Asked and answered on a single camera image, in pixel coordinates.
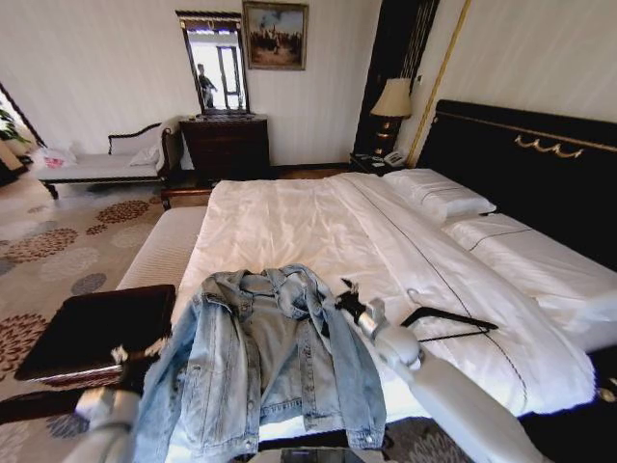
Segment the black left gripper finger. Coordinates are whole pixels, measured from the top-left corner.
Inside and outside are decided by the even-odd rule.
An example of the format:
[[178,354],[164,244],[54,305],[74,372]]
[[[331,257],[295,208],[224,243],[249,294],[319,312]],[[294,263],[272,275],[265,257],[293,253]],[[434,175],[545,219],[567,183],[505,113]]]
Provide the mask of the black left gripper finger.
[[168,338],[159,338],[153,344],[137,350],[126,350],[123,345],[119,345],[111,350],[111,356],[116,365],[128,365],[129,363],[154,359],[160,356],[168,341]]

